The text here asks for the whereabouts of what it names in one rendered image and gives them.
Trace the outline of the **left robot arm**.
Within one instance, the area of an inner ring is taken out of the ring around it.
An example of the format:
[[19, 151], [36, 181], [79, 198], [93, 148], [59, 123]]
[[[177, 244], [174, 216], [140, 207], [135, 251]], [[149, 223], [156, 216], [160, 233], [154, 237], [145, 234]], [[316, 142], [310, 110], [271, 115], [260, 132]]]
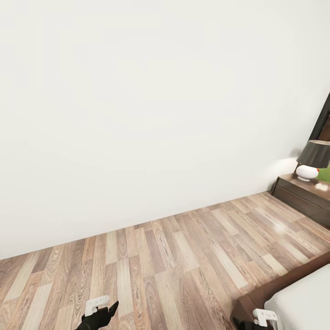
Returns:
[[81, 317], [82, 323], [75, 330], [98, 330], [107, 326], [111, 321], [111, 317], [114, 317], [116, 313], [119, 301], [111, 308], [97, 309], [97, 306], [106, 304], [109, 301], [110, 296], [108, 295], [87, 300], [85, 314]]

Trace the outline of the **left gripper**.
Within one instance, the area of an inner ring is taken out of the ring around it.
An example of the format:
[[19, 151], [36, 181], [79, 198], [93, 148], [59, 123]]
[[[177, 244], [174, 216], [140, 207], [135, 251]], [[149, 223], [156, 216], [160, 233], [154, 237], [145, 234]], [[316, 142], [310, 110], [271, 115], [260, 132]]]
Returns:
[[82, 324], [86, 324], [89, 330], [98, 330], [99, 328], [105, 327], [111, 321], [111, 317], [114, 317], [117, 307], [119, 305], [119, 301], [117, 301], [111, 308], [105, 307], [98, 309], [97, 312], [94, 312], [90, 316], [85, 316], [85, 314], [81, 317]]

